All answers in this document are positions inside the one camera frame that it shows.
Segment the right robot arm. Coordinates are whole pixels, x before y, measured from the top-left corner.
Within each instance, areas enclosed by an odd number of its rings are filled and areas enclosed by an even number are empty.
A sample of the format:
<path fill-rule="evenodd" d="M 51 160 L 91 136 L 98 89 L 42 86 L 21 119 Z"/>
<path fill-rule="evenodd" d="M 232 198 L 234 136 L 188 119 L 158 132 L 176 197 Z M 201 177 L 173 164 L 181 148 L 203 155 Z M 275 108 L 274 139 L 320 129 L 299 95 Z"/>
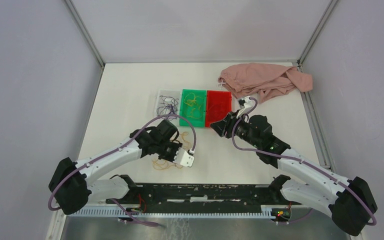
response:
<path fill-rule="evenodd" d="M 230 112 L 210 127 L 220 137 L 232 141 L 240 138 L 252 146 L 249 151 L 256 153 L 262 162 L 298 178 L 276 177 L 268 191 L 273 203 L 287 200 L 308 206 L 330 217 L 351 236 L 358 236 L 365 226 L 377 224 L 378 207 L 364 179 L 358 176 L 349 179 L 312 163 L 272 133 L 266 116 L 253 115 L 245 120 Z"/>

